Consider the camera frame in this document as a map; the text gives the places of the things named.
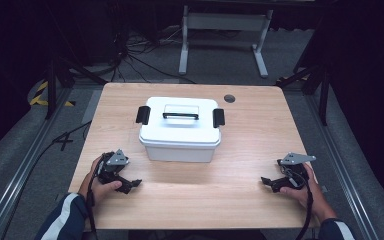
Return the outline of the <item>black curtain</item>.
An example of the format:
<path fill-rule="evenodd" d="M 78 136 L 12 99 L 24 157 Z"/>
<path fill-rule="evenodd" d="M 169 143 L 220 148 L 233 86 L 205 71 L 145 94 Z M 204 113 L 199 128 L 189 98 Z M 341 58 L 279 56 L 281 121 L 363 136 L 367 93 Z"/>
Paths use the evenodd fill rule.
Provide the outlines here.
<path fill-rule="evenodd" d="M 0 0 L 0 140 L 29 110 L 31 87 L 56 55 L 89 62 L 75 7 L 82 0 Z"/>
<path fill-rule="evenodd" d="M 384 188 L 384 0 L 316 0 L 304 64 L 325 62 L 338 103 Z"/>

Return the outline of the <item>grey metal table frame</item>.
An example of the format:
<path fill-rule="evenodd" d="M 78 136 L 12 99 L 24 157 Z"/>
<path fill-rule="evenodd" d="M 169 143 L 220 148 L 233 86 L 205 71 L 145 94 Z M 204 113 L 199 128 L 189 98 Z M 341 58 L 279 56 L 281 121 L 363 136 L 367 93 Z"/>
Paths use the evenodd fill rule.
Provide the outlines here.
<path fill-rule="evenodd" d="M 185 75 L 188 65 L 188 31 L 193 30 L 232 30 L 253 31 L 259 33 L 259 40 L 252 45 L 254 59 L 262 78 L 268 77 L 262 48 L 265 42 L 269 25 L 272 20 L 273 11 L 268 10 L 262 15 L 224 14 L 224 13 L 194 13 L 185 5 L 182 17 L 182 47 L 178 73 Z"/>

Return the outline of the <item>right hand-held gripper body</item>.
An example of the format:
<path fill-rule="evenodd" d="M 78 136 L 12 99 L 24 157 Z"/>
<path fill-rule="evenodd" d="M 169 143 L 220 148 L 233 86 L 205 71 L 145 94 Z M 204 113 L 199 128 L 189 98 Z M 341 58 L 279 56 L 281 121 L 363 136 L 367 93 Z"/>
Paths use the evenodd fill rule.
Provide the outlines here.
<path fill-rule="evenodd" d="M 283 159 L 278 159 L 277 163 L 281 173 L 285 175 L 280 179 L 278 187 L 289 187 L 300 190 L 307 183 L 309 177 L 304 167 L 306 162 L 311 162 L 316 159 L 312 155 L 304 155 L 299 153 L 289 152 Z"/>

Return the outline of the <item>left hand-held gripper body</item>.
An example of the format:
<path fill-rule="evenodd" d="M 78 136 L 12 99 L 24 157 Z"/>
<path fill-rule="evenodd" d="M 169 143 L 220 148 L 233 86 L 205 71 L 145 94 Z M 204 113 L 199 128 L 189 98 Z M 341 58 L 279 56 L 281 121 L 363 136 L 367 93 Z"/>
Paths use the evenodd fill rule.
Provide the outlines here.
<path fill-rule="evenodd" d="M 101 156 L 97 165 L 97 176 L 102 184 L 113 181 L 125 182 L 119 172 L 129 163 L 129 158 L 124 155 L 121 149 L 107 152 Z"/>

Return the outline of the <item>aluminium floor rail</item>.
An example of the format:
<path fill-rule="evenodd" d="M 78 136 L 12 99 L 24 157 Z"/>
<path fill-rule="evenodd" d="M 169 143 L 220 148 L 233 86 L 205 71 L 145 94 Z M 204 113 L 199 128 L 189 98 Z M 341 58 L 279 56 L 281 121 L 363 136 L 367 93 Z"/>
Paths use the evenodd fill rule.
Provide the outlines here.
<path fill-rule="evenodd" d="M 72 88 L 59 90 L 49 119 L 44 106 L 33 106 L 0 142 L 0 240 L 9 229 L 30 174 L 51 143 L 48 135 L 71 92 Z"/>
<path fill-rule="evenodd" d="M 307 105 L 309 106 L 312 117 L 316 121 L 316 126 L 321 132 L 324 143 L 327 145 L 329 157 L 331 158 L 333 169 L 344 191 L 347 202 L 356 219 L 359 229 L 364 240 L 379 240 L 378 234 L 367 214 L 365 207 L 361 201 L 360 195 L 357 192 L 355 185 L 352 182 L 351 176 L 348 173 L 346 166 L 340 156 L 336 143 L 327 126 L 323 125 L 319 113 L 316 100 L 311 96 L 305 96 Z"/>

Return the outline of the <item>white plastic storage box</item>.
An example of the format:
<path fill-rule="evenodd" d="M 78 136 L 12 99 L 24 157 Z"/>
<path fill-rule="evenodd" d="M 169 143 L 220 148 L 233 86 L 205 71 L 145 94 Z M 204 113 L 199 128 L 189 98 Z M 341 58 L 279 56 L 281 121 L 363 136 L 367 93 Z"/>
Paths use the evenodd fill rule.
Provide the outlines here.
<path fill-rule="evenodd" d="M 154 161 L 208 163 L 218 145 L 155 145 L 144 144 L 148 158 Z"/>

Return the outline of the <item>white box lid black handle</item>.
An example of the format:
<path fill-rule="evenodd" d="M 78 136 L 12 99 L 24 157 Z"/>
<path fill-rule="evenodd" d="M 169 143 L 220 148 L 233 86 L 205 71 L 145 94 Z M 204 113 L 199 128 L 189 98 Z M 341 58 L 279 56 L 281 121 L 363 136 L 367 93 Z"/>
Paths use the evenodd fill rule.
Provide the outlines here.
<path fill-rule="evenodd" d="M 214 149 L 224 110 L 213 99 L 150 97 L 138 108 L 139 140 L 146 147 Z"/>

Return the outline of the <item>person's left hand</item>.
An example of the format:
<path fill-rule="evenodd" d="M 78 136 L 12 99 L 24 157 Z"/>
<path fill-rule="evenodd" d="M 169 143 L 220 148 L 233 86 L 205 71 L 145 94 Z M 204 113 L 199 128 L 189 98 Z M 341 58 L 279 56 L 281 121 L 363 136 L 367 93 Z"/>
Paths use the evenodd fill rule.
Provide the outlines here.
<path fill-rule="evenodd" d="M 90 171 L 85 175 L 78 190 L 79 195 L 87 198 L 88 189 L 91 189 L 96 204 L 101 202 L 108 194 L 115 192 L 119 187 L 122 186 L 120 181 L 113 181 L 110 183 L 102 184 L 97 179 L 92 180 L 92 175 L 99 161 L 100 158 L 96 158 L 93 161 Z"/>

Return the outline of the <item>yellow black hazard tape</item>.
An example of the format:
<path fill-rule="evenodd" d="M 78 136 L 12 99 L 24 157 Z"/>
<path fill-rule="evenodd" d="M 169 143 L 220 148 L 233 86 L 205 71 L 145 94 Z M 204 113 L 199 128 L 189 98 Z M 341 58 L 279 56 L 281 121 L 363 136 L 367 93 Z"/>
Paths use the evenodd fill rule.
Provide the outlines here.
<path fill-rule="evenodd" d="M 41 96 L 48 87 L 48 81 L 43 80 L 42 83 L 39 85 L 37 88 L 33 98 L 30 100 L 30 105 L 41 105 L 41 106 L 48 106 L 48 101 L 47 100 L 42 100 Z"/>

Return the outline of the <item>black tripod stand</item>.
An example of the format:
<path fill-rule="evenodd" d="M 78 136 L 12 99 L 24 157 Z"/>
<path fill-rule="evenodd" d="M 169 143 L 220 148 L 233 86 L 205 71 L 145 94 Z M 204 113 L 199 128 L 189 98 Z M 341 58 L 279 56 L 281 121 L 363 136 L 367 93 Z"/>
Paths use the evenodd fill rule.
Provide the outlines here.
<path fill-rule="evenodd" d="M 305 79 L 303 85 L 301 86 L 301 92 L 304 95 L 313 95 L 317 89 L 320 89 L 318 116 L 321 120 L 321 123 L 326 126 L 326 113 L 330 82 L 330 74 L 328 73 L 327 67 L 325 65 L 315 65 L 309 68 L 305 68 L 290 77 L 279 78 L 275 85 L 277 87 L 284 88 L 302 79 Z"/>
<path fill-rule="evenodd" d="M 106 84 L 104 79 L 83 66 L 63 57 L 54 57 L 46 69 L 45 80 L 48 82 L 48 107 L 46 119 L 50 119 L 57 108 L 57 82 L 60 82 L 63 88 L 71 88 L 74 85 L 74 79 L 69 69 L 76 70 L 99 85 Z"/>

